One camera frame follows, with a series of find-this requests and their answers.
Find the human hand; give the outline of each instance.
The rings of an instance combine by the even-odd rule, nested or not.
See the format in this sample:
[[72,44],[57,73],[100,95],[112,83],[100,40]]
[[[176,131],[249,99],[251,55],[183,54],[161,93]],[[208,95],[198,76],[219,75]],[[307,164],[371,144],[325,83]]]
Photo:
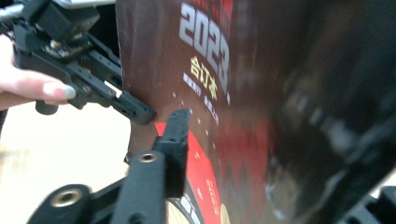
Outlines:
[[0,110],[34,100],[49,105],[64,105],[76,97],[76,91],[61,80],[48,75],[21,70],[14,66],[11,41],[0,35]]

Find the fingernail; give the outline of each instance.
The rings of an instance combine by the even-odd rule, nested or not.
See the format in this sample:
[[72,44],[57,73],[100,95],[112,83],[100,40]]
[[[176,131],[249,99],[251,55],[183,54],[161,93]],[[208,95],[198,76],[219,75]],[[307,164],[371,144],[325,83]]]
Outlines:
[[48,97],[56,99],[73,99],[76,97],[76,91],[73,87],[63,83],[46,83],[43,87],[43,92]]

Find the painted fingernail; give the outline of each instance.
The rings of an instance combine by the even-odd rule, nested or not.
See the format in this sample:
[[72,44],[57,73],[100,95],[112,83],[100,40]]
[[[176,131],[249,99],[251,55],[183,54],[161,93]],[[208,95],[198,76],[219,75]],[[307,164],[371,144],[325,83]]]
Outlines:
[[43,92],[48,97],[56,99],[73,99],[76,97],[76,91],[69,85],[63,83],[46,83]]

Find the glossy cover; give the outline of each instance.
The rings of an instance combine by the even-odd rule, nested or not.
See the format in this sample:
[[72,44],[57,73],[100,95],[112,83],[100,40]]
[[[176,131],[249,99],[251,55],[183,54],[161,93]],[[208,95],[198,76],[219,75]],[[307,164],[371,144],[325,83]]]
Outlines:
[[396,2],[118,0],[123,88],[191,109],[190,223],[334,223],[395,165]]

